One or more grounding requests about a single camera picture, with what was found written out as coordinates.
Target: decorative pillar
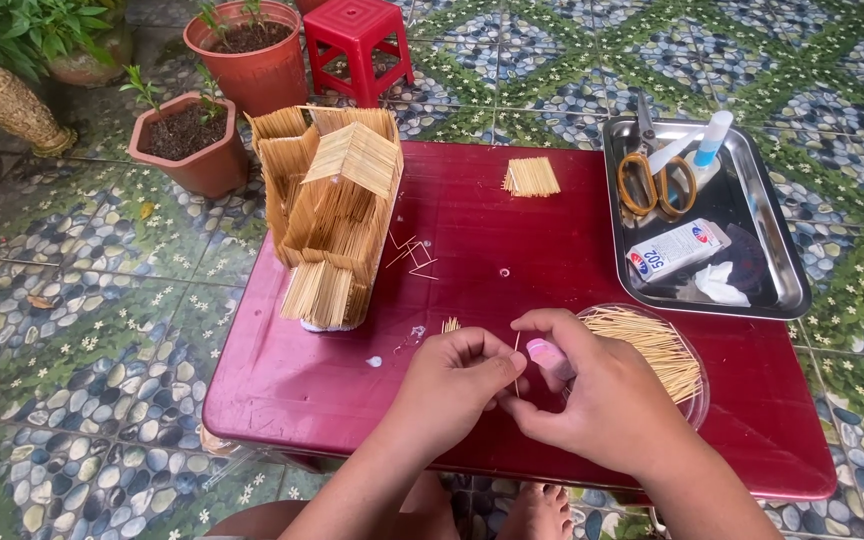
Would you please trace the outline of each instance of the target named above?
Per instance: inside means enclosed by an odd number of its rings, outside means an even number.
[[[13,72],[0,67],[0,127],[32,144],[36,156],[60,156],[78,140]]]

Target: red table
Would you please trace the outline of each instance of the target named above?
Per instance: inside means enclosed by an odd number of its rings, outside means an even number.
[[[381,419],[421,337],[456,316],[507,343],[509,322],[534,308],[573,312],[635,301],[619,284],[600,152],[404,142],[405,172],[391,220],[402,242],[430,242],[438,261],[412,276],[391,242],[366,322],[312,333],[276,316],[288,273],[266,237],[205,399],[211,433],[255,446],[347,456]],[[501,189],[510,158],[547,156],[562,192],[513,198]],[[830,496],[836,479],[805,378],[778,321],[663,312],[705,364],[710,408],[699,433],[752,494]],[[534,338],[522,335],[522,343]],[[366,362],[381,357],[379,367]],[[541,408],[562,406],[526,372]],[[524,437],[500,410],[436,460],[444,470],[566,485],[638,489],[630,476]]]

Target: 502 glue packaging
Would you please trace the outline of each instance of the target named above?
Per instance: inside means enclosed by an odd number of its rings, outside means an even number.
[[[732,240],[718,225],[696,219],[635,244],[626,259],[644,282],[654,282],[729,247]]]

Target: metal tray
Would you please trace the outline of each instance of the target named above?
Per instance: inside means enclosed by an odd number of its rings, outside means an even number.
[[[659,143],[668,144],[694,130],[705,122],[692,120],[654,119],[655,136]],[[615,240],[615,259],[622,287],[642,304],[660,310],[705,312],[763,319],[791,320],[804,315],[812,304],[812,293],[795,244],[786,226],[779,201],[765,171],[759,148],[742,129],[730,128],[717,155],[720,170],[699,192],[689,212],[674,223],[652,219],[644,226],[623,218],[618,199],[618,164],[638,142],[638,127],[633,116],[612,118],[603,129],[608,178],[608,202],[612,216],[612,235]],[[681,155],[684,157],[699,146],[701,137],[692,142]],[[701,300],[683,300],[669,296],[672,291],[684,291],[688,276],[704,268],[702,261],[683,268],[678,276],[667,276],[657,284],[642,284],[638,276],[630,276],[626,254],[629,248],[693,219],[704,218],[718,224],[723,230],[728,225],[740,227],[748,233],[750,241],[758,241],[762,255],[756,264],[761,278],[755,282],[753,293],[748,293],[751,306],[726,305]]]

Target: scissor handle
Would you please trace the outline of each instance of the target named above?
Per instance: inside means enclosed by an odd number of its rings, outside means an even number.
[[[629,193],[629,188],[626,186],[626,182],[629,180],[639,182],[642,185],[649,201],[648,206],[643,206],[632,198],[632,194]],[[649,158],[645,153],[630,152],[622,157],[622,161],[618,164],[618,195],[626,208],[635,215],[647,215],[656,207],[656,203],[659,202],[659,195],[656,194],[656,187],[652,181],[652,170],[649,168]]]
[[[685,182],[688,186],[687,199],[685,199],[681,208],[677,208],[669,202],[668,176],[674,174],[676,170],[681,171],[681,174],[685,176]],[[692,173],[692,169],[685,159],[678,155],[672,157],[669,159],[669,162],[662,167],[662,170],[658,172],[657,177],[658,204],[662,208],[663,212],[671,217],[680,217],[692,209],[692,205],[695,204],[695,196],[697,195],[696,191],[698,191],[698,189],[695,183],[695,174]]]

